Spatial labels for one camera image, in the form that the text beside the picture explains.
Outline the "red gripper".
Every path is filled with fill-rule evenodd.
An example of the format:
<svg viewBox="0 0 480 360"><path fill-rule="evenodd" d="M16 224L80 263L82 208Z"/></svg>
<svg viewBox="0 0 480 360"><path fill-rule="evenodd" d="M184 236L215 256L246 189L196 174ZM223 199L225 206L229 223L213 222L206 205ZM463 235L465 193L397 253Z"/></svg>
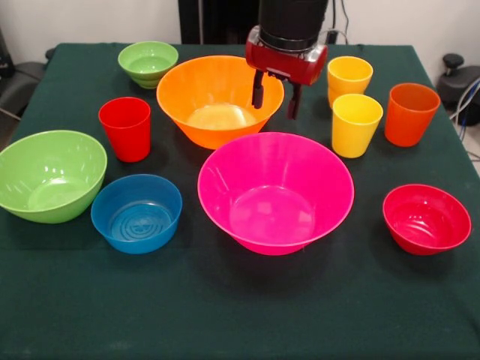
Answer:
<svg viewBox="0 0 480 360"><path fill-rule="evenodd" d="M304 52L282 52L267 46L260 38L260 26L254 26L246 42L246 61L257 70L253 78L252 106L260 109L263 105L264 72L278 75L296 83L292 84L292 97L287 110L287 117L296 119L302 85L311 86L319 79L327 54L328 47L319 41Z"/></svg>

